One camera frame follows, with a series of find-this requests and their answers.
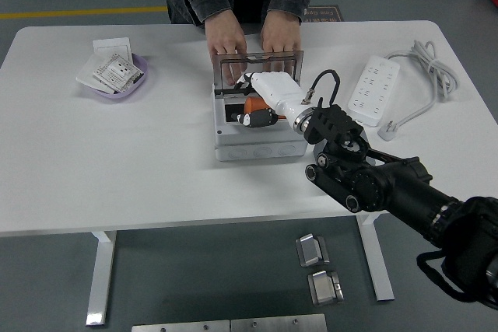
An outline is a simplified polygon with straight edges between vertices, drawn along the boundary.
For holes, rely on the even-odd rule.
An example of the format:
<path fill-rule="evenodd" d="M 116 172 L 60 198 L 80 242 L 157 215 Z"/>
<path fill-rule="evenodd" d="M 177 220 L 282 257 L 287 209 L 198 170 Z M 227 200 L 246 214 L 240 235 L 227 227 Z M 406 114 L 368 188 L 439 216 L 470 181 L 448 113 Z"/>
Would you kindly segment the person's right hand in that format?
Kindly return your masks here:
<path fill-rule="evenodd" d="M 233 12 L 228 9 L 210 16 L 204 22 L 211 62 L 221 54 L 246 54 L 244 32 Z"/>

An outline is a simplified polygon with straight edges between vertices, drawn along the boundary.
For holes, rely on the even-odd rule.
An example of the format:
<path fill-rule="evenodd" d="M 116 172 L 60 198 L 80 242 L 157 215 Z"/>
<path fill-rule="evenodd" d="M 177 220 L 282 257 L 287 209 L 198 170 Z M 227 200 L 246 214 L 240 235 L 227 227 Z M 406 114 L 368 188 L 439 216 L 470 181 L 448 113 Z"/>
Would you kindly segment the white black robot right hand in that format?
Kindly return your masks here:
<path fill-rule="evenodd" d="M 304 91 L 286 72 L 252 72 L 237 80 L 237 85 L 247 83 L 266 103 L 266 108 L 247 114 L 232 114 L 231 117 L 247 128 L 263 128 L 276 124 L 280 116 L 289 126 L 303 134 L 314 108 L 303 103 Z"/>

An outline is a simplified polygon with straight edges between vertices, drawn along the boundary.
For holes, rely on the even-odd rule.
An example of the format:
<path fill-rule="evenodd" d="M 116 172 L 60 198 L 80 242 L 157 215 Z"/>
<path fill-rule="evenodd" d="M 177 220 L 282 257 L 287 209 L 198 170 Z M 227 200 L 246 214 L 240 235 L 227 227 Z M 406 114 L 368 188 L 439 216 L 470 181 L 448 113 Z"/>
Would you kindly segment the person's left hand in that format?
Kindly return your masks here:
<path fill-rule="evenodd" d="M 268 11 L 261 29 L 264 52 L 298 51 L 301 48 L 300 19 L 279 10 Z"/>

